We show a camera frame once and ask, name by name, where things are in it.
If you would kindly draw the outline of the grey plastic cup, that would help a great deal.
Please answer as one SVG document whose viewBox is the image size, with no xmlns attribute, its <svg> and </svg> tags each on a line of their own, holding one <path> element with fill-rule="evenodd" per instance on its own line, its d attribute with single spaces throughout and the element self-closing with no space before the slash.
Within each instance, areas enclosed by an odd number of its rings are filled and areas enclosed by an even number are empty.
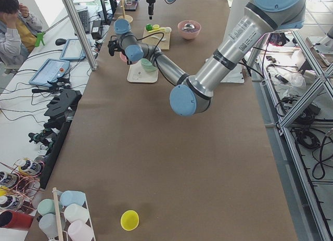
<svg viewBox="0 0 333 241">
<path fill-rule="evenodd" d="M 56 215 L 48 213 L 42 216 L 39 220 L 39 228 L 48 238 L 55 238 L 58 236 Z"/>
</svg>

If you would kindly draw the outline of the cream rabbit tray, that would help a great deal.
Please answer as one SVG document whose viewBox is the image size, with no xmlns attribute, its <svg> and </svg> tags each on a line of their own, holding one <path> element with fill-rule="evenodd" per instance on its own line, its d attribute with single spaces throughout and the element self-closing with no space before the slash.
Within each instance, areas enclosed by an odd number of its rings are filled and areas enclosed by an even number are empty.
<svg viewBox="0 0 333 241">
<path fill-rule="evenodd" d="M 127 74 L 127 81 L 130 83 L 156 83 L 158 80 L 158 70 L 147 72 L 141 63 L 130 65 Z"/>
</svg>

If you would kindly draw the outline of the green plastic cup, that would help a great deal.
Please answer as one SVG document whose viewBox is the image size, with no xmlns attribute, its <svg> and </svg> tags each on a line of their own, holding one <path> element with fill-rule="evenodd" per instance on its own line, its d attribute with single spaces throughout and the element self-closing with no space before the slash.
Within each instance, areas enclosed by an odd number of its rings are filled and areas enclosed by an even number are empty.
<svg viewBox="0 0 333 241">
<path fill-rule="evenodd" d="M 40 215 L 46 215 L 49 213 L 55 214 L 55 202 L 53 199 L 43 199 L 37 206 L 37 212 Z"/>
</svg>

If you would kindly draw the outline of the white ceramic spoon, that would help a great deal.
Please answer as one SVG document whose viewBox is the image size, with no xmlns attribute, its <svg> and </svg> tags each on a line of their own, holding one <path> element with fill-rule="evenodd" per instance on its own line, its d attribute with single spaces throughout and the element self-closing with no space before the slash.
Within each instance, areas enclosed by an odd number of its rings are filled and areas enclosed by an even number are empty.
<svg viewBox="0 0 333 241">
<path fill-rule="evenodd" d="M 160 40 L 160 41 L 166 41 L 166 38 L 161 38 L 161 37 L 158 37 L 158 36 L 156 36 L 156 35 L 153 35 L 153 36 L 151 36 L 151 38 L 154 38 L 154 39 L 157 39 L 157 40 Z"/>
</svg>

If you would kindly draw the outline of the seated person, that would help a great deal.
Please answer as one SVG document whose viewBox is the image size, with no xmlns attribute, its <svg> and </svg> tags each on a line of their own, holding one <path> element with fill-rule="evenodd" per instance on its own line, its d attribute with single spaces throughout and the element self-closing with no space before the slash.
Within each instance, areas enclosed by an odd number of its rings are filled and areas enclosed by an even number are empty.
<svg viewBox="0 0 333 241">
<path fill-rule="evenodd" d="M 19 68 L 35 48 L 42 21 L 18 0 L 1 0 L 1 62 Z"/>
</svg>

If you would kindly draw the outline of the blue teach pendant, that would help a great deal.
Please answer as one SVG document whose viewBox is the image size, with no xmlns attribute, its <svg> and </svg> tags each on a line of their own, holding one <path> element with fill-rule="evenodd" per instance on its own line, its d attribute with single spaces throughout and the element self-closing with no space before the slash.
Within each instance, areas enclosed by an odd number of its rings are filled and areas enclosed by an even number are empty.
<svg viewBox="0 0 333 241">
<path fill-rule="evenodd" d="M 52 83 L 62 78 L 70 67 L 70 61 L 47 59 L 29 80 L 29 84 L 51 87 Z"/>
<path fill-rule="evenodd" d="M 85 52 L 78 39 L 68 39 L 60 54 L 60 60 L 79 61 L 85 58 Z"/>
</svg>

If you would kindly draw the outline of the bamboo cutting board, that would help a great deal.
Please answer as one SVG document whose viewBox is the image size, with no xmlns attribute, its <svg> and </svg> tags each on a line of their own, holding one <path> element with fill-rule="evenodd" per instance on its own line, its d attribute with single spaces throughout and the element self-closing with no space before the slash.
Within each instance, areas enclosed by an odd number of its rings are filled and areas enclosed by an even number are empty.
<svg viewBox="0 0 333 241">
<path fill-rule="evenodd" d="M 151 38 L 151 36 L 156 35 L 161 38 L 166 38 L 166 41 L 160 41 L 154 38 Z M 169 50 L 170 49 L 170 37 L 171 33 L 165 33 L 165 32 L 154 32 L 154 33 L 148 33 L 146 29 L 143 30 L 143 39 L 142 42 L 146 43 L 148 45 L 154 45 L 158 46 L 161 50 Z"/>
</svg>

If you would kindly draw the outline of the black computer mouse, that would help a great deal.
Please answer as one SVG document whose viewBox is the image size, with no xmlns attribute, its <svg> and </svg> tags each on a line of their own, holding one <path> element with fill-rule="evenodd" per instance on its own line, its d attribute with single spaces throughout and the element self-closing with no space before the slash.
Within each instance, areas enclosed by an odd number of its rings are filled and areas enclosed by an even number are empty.
<svg viewBox="0 0 333 241">
<path fill-rule="evenodd" d="M 67 42 L 66 39 L 59 38 L 59 39 L 56 39 L 56 40 L 55 40 L 55 45 L 56 45 L 56 46 L 60 46 L 60 45 L 65 44 L 66 42 Z"/>
</svg>

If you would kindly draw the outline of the black keyboard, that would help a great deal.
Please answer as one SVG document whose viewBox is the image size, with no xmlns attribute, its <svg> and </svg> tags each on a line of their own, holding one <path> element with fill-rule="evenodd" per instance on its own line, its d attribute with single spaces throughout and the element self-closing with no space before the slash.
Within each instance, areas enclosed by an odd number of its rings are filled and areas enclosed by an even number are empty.
<svg viewBox="0 0 333 241">
<path fill-rule="evenodd" d="M 86 34 L 90 33 L 88 10 L 85 9 L 85 10 L 78 11 L 78 16 L 79 16 L 80 22 L 83 26 L 84 32 Z"/>
</svg>

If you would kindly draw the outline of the pink plastic cup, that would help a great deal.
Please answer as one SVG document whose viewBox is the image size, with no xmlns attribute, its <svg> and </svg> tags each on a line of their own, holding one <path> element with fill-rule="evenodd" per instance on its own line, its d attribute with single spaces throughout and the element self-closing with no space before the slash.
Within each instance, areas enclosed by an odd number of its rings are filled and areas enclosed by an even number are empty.
<svg viewBox="0 0 333 241">
<path fill-rule="evenodd" d="M 93 229 L 81 220 L 75 220 L 68 227 L 68 235 L 72 240 L 90 241 L 93 239 Z"/>
</svg>

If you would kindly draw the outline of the aluminium frame post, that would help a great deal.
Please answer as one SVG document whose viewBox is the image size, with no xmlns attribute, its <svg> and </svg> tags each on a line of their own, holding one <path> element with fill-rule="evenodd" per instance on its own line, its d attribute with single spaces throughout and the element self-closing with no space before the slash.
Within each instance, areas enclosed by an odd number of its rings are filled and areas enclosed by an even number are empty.
<svg viewBox="0 0 333 241">
<path fill-rule="evenodd" d="M 82 23 L 79 19 L 79 15 L 76 11 L 74 3 L 72 0 L 62 0 L 62 2 L 68 13 L 68 16 L 70 18 L 74 31 L 78 36 L 82 49 L 84 50 L 84 53 L 85 53 L 86 59 L 89 63 L 89 66 L 92 71 L 95 71 L 95 70 L 97 70 L 98 64 L 97 64 L 96 59 L 91 50 L 91 45 L 86 37 L 86 34 L 84 32 Z"/>
</svg>

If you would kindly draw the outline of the white plastic cup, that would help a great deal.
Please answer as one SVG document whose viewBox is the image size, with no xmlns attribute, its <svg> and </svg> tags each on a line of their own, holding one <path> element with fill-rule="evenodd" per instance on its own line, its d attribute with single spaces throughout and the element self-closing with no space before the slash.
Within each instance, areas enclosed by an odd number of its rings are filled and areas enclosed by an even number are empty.
<svg viewBox="0 0 333 241">
<path fill-rule="evenodd" d="M 80 220 L 86 223 L 89 219 L 89 211 L 83 206 L 77 204 L 70 204 L 64 210 L 64 217 L 70 223 Z"/>
</svg>

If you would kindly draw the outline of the black slotted holder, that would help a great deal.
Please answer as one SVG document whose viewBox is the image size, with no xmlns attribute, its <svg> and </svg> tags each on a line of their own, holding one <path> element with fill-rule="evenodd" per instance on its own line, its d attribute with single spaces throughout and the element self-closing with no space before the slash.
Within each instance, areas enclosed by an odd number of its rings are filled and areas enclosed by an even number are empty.
<svg viewBox="0 0 333 241">
<path fill-rule="evenodd" d="M 80 91 L 72 89 L 62 90 L 59 95 L 54 96 L 47 104 L 47 110 L 44 116 L 49 117 L 50 120 L 63 118 L 68 109 L 76 111 L 81 97 L 82 94 Z"/>
</svg>

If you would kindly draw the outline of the blue plastic cup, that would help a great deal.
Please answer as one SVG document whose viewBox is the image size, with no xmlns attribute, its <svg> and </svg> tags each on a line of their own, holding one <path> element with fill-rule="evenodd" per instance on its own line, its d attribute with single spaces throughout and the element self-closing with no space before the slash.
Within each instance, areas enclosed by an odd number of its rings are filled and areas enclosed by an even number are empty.
<svg viewBox="0 0 333 241">
<path fill-rule="evenodd" d="M 81 191 L 65 191 L 60 196 L 60 202 L 63 206 L 67 207 L 71 204 L 83 206 L 86 200 L 84 192 Z"/>
</svg>

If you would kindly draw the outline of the blue teach pendant far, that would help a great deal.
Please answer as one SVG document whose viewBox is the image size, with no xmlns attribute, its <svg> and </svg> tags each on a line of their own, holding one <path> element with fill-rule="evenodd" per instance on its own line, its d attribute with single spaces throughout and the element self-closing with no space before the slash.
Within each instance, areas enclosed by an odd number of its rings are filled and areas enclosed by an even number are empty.
<svg viewBox="0 0 333 241">
<path fill-rule="evenodd" d="M 60 54 L 60 60 L 79 61 L 85 58 L 85 52 L 78 39 L 68 39 Z"/>
</svg>

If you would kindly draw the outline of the metal ice scoop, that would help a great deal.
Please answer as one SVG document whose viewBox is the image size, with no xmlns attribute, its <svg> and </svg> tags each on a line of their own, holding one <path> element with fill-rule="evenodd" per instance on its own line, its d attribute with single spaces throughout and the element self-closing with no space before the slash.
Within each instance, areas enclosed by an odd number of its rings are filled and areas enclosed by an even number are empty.
<svg viewBox="0 0 333 241">
<path fill-rule="evenodd" d="M 193 30 L 195 30 L 196 27 L 192 24 L 192 23 L 186 23 L 183 27 L 182 30 L 183 31 L 187 31 L 187 32 L 192 32 Z"/>
</svg>

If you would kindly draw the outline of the yellow plastic toy knife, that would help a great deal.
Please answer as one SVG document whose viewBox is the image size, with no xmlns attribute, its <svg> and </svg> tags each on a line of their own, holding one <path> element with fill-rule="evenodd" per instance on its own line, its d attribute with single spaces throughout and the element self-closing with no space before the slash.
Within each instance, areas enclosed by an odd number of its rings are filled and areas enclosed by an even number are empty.
<svg viewBox="0 0 333 241">
<path fill-rule="evenodd" d="M 150 30 L 150 31 L 147 31 L 147 32 L 148 33 L 154 33 L 154 32 L 164 32 L 164 31 L 165 31 L 165 27 L 161 27 L 161 28 Z"/>
</svg>

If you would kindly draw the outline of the wooden cup tree stand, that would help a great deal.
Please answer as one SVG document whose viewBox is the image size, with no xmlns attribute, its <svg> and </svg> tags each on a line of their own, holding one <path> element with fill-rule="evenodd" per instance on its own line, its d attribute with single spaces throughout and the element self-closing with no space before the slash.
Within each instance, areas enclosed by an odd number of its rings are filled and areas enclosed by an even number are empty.
<svg viewBox="0 0 333 241">
<path fill-rule="evenodd" d="M 120 0 L 120 7 L 122 9 L 122 15 L 119 16 L 118 19 L 125 19 L 126 21 L 131 23 L 133 21 L 133 17 L 131 17 L 130 15 L 127 15 L 125 12 L 125 5 L 128 1 L 131 2 L 132 0 Z"/>
</svg>

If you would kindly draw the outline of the black power adapter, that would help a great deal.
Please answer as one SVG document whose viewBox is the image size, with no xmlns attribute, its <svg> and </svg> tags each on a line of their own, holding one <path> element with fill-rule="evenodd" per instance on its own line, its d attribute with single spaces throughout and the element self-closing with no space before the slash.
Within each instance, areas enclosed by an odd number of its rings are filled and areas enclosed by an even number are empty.
<svg viewBox="0 0 333 241">
<path fill-rule="evenodd" d="M 91 29 L 91 35 L 94 40 L 102 38 L 103 24 L 101 20 L 94 20 Z"/>
</svg>

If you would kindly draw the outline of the small pink bowl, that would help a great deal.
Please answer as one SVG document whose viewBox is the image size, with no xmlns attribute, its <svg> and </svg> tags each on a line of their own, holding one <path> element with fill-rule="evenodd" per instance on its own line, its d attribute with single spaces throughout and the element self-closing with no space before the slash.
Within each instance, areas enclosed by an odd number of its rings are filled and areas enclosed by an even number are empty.
<svg viewBox="0 0 333 241">
<path fill-rule="evenodd" d="M 123 62 L 127 62 L 127 57 L 122 52 L 119 52 L 119 56 Z"/>
</svg>

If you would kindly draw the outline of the red cylinder can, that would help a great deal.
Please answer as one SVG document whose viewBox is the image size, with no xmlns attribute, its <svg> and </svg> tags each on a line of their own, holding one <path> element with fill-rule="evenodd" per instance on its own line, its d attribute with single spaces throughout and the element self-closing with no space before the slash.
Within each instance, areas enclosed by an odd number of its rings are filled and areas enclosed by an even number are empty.
<svg viewBox="0 0 333 241">
<path fill-rule="evenodd" d="M 6 210 L 1 213 L 1 228 L 27 231 L 33 219 L 29 214 Z"/>
</svg>

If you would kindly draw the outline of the blue teach pendant near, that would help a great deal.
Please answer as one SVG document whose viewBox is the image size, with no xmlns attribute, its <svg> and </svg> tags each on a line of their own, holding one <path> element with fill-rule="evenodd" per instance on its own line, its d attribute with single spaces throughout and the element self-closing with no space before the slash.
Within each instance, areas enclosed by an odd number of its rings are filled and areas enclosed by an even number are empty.
<svg viewBox="0 0 333 241">
<path fill-rule="evenodd" d="M 70 61 L 47 59 L 29 80 L 29 84 L 51 87 L 52 83 L 62 78 L 70 67 Z"/>
</svg>

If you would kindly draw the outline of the lemon slice upper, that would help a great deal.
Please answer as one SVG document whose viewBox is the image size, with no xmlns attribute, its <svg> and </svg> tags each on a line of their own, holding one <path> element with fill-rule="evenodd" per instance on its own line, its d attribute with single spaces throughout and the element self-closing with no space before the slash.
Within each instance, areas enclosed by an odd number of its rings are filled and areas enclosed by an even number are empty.
<svg viewBox="0 0 333 241">
<path fill-rule="evenodd" d="M 157 30 L 157 29 L 160 28 L 160 26 L 159 26 L 158 24 L 154 24 L 154 25 L 152 26 L 152 28 L 153 28 L 154 30 Z"/>
</svg>

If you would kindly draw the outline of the large pink bowl with ice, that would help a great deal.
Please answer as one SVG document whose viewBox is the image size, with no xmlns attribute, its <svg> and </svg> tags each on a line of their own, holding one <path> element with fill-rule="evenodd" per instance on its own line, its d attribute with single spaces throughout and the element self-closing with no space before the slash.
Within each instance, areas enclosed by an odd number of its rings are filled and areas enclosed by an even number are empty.
<svg viewBox="0 0 333 241">
<path fill-rule="evenodd" d="M 193 30 L 192 32 L 183 31 L 182 27 L 186 23 L 192 23 L 196 27 L 196 29 Z M 178 23 L 177 28 L 178 28 L 178 32 L 182 38 L 184 38 L 186 40 L 192 40 L 192 39 L 195 39 L 199 35 L 200 30 L 201 30 L 201 24 L 194 20 L 183 20 Z"/>
</svg>

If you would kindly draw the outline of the white toy garlic bulb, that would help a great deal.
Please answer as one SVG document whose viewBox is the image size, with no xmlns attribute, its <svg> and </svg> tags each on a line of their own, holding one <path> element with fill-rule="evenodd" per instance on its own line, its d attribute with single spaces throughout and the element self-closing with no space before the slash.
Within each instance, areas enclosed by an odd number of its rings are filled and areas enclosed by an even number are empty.
<svg viewBox="0 0 333 241">
<path fill-rule="evenodd" d="M 166 27 L 164 29 L 165 33 L 171 33 L 172 32 L 172 29 L 170 27 Z"/>
</svg>

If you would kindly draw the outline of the green toy lime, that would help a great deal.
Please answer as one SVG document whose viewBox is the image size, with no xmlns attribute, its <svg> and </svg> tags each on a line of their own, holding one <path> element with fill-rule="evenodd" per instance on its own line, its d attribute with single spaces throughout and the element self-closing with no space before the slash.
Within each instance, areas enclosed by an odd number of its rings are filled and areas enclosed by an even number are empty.
<svg viewBox="0 0 333 241">
<path fill-rule="evenodd" d="M 145 29 L 146 29 L 147 31 L 151 31 L 151 30 L 153 30 L 153 27 L 152 27 L 151 24 L 147 24 L 147 25 L 145 26 Z"/>
</svg>

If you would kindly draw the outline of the green clamp tool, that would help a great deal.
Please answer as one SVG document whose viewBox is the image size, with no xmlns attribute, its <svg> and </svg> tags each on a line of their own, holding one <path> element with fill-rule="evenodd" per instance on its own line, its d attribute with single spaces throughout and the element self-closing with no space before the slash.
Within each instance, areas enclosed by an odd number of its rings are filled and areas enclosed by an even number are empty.
<svg viewBox="0 0 333 241">
<path fill-rule="evenodd" d="M 43 46 L 45 46 L 44 35 L 45 35 L 45 32 L 37 33 L 37 35 L 36 35 L 36 42 L 35 42 L 35 45 L 34 45 L 35 47 L 39 47 L 41 44 Z"/>
</svg>

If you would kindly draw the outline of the yellow plastic cup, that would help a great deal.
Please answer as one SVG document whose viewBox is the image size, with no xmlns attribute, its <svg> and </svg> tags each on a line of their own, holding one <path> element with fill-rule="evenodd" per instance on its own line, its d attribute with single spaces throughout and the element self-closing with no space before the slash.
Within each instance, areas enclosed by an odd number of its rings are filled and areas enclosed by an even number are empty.
<svg viewBox="0 0 333 241">
<path fill-rule="evenodd" d="M 127 210 L 124 212 L 120 219 L 121 227 L 125 231 L 132 231 L 139 225 L 139 215 L 134 210 Z"/>
</svg>

